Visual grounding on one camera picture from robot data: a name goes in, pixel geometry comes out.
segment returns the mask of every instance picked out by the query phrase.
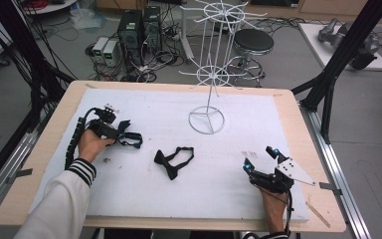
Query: wooden table frame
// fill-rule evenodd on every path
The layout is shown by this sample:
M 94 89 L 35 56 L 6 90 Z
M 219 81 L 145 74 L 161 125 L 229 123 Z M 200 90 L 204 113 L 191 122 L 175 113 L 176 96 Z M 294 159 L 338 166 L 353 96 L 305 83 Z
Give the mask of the wooden table frame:
M 201 92 L 207 93 L 208 87 L 190 90 L 187 85 L 105 83 L 76 81 L 71 83 L 45 130 L 26 160 L 23 169 L 33 168 L 32 175 L 15 180 L 2 204 L 0 205 L 0 225 L 22 225 L 39 188 L 42 176 L 52 158 L 69 121 L 77 110 L 87 89 L 120 89 L 157 92 Z M 305 204 L 310 220 L 293 222 L 293 232 L 342 232 L 346 229 L 340 208 L 333 192 L 321 189 L 318 182 L 328 183 L 309 131 L 300 113 L 296 100 L 288 90 L 277 89 L 241 89 L 218 87 L 222 94 L 259 95 L 274 98 L 278 114 L 286 136 L 288 149 L 304 170 L 317 182 L 315 186 L 302 184 Z M 233 230 L 267 231 L 264 220 L 232 219 L 169 219 L 169 218 L 130 218 L 88 216 L 87 227 L 101 228 L 152 228 L 185 230 Z

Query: black stool seat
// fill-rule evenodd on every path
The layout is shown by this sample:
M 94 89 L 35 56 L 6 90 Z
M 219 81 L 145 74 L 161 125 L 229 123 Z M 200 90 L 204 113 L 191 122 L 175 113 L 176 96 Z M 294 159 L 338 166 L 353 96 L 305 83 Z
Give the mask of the black stool seat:
M 239 48 L 254 52 L 268 51 L 275 43 L 269 34 L 256 29 L 242 29 L 236 32 L 234 42 Z

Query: black and white striped sleeve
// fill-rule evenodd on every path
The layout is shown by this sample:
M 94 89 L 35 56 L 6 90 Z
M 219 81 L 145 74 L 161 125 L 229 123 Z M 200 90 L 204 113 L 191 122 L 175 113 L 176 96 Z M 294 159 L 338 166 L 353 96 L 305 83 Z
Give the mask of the black and white striped sleeve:
M 88 161 L 77 158 L 73 164 L 67 169 L 78 175 L 88 186 L 92 186 L 96 178 L 96 168 Z

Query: wire display stand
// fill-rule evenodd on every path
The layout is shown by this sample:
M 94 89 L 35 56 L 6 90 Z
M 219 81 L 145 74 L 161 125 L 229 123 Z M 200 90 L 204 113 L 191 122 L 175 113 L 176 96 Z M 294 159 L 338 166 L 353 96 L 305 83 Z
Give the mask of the wire display stand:
M 184 8 L 181 6 L 181 8 L 182 10 L 203 11 L 204 14 L 203 19 L 195 20 L 196 23 L 204 22 L 200 60 L 197 63 L 194 59 L 189 59 L 198 67 L 198 70 L 196 73 L 183 73 L 181 71 L 179 73 L 183 75 L 196 76 L 200 82 L 196 85 L 196 87 L 201 85 L 210 86 L 207 105 L 192 111 L 189 114 L 188 120 L 190 125 L 196 131 L 205 134 L 213 134 L 220 131 L 225 125 L 225 117 L 222 112 L 219 109 L 210 106 L 213 89 L 216 92 L 216 96 L 219 97 L 216 87 L 233 87 L 233 85 L 229 83 L 230 78 L 240 76 L 236 74 L 230 75 L 227 71 L 227 67 L 230 64 L 235 32 L 240 28 L 243 21 L 253 28 L 257 28 L 251 23 L 245 21 L 246 15 L 263 15 L 246 14 L 243 9 L 245 5 L 247 5 L 247 2 L 240 5 L 227 4 L 222 0 L 218 3 L 207 3 L 200 0 L 196 0 L 196 2 L 203 3 L 206 6 L 203 8 Z M 212 24 L 211 31 L 207 30 L 209 25 L 208 23 Z M 215 35 L 216 28 L 219 30 L 218 35 Z M 224 29 L 227 29 L 228 31 L 228 34 L 225 36 L 223 36 Z M 224 47 L 221 49 L 223 37 L 226 37 L 228 41 L 226 49 Z

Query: human arm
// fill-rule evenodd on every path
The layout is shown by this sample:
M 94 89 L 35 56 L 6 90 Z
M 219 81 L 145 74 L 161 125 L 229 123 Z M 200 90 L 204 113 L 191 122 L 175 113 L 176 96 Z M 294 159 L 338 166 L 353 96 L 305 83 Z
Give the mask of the human arm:
M 285 193 L 273 193 L 264 188 L 260 188 L 263 196 L 263 206 L 266 212 L 266 219 L 269 227 L 268 236 L 263 239 L 287 239 L 284 228 L 284 212 L 287 207 L 287 195 Z
M 100 139 L 87 129 L 79 142 L 79 158 L 50 180 L 45 196 L 15 238 L 79 238 L 96 177 L 92 162 L 113 139 Z

